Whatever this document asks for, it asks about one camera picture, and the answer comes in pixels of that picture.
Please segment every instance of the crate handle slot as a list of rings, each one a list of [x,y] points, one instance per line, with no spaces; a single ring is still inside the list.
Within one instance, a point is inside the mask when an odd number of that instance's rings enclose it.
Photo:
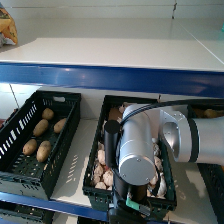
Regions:
[[[10,144],[9,144],[8,140],[6,140],[6,144],[10,148]]]
[[[7,147],[5,146],[5,144],[3,144],[3,148],[4,148],[5,151],[7,152]]]
[[[58,101],[58,102],[65,102],[65,98],[64,97],[56,97],[56,96],[53,96],[53,100],[54,101]]]
[[[11,133],[11,135],[12,135],[12,138],[13,138],[14,140],[16,140],[16,135],[15,135],[14,131],[12,130],[10,133]]]
[[[17,131],[17,133],[20,135],[20,131],[19,131],[19,129],[18,129],[18,128],[16,128],[16,131]]]
[[[13,144],[13,141],[12,141],[11,137],[9,137],[9,141],[10,141],[11,144]]]

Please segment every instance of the white shelf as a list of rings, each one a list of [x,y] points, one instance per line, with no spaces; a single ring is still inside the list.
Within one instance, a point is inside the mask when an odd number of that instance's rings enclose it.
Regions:
[[[95,120],[81,119],[51,199],[91,206],[88,197],[82,193],[82,184],[97,123]],[[171,155],[169,157],[176,187],[177,208],[169,212],[165,220],[192,224],[217,223],[197,165],[176,163]]]
[[[219,43],[218,49],[213,47],[219,42],[219,37],[213,35],[218,30],[210,24],[213,39],[209,40],[208,51],[185,29],[191,24],[197,28],[207,23],[197,21],[17,19],[19,44],[0,49],[0,62],[224,71],[223,61],[218,60],[223,44]],[[215,27],[222,23],[217,19]]]

